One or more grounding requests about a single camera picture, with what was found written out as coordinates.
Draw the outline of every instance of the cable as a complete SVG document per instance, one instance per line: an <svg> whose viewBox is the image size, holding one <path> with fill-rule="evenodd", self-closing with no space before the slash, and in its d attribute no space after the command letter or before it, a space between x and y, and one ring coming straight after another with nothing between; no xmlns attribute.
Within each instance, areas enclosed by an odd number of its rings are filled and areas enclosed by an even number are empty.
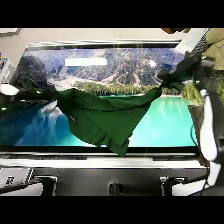
<svg viewBox="0 0 224 224"><path fill-rule="evenodd" d="M195 140L193 138L193 127L194 127L194 124L192 124L192 126L191 126L191 140L195 144L195 146L198 147L197 143L195 142ZM210 171L209 171L209 169L208 169L208 167L206 165L206 160L205 160L203 155L202 155L202 157L203 157L205 168L206 168L206 180L205 180L203 188L201 189L200 196L202 196L202 194L203 194L203 192L205 190L205 186L206 186L206 184L208 184L208 177L209 177L209 174L210 174Z"/></svg>

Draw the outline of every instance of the display screen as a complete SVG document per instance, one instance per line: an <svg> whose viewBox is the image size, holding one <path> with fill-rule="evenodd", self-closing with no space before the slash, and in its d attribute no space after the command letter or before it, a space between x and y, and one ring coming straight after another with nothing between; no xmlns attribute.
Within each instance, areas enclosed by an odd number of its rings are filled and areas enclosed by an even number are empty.
<svg viewBox="0 0 224 224"><path fill-rule="evenodd" d="M78 88L99 97L128 97L159 86L158 74L166 70L172 75L183 59L174 48L27 50L13 83L23 88L54 85L59 91ZM164 91L134 129L129 147L193 146L189 104L195 102L176 91ZM59 108L51 110L49 105L33 103L25 112L1 121L3 135L9 135L6 130L16 122L18 130L5 138L8 144L93 146L70 133L68 120Z"/></svg>

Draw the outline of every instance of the green cloth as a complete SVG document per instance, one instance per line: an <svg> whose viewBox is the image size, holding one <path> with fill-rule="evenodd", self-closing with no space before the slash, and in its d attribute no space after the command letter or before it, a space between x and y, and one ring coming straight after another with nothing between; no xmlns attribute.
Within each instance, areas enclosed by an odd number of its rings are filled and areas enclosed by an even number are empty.
<svg viewBox="0 0 224 224"><path fill-rule="evenodd" d="M133 130L148 111L162 88L145 95L130 97L98 97L75 88L62 92L19 92L17 100L57 99L57 106L67 116L70 131L80 140L96 146L106 145L124 156Z"/></svg>

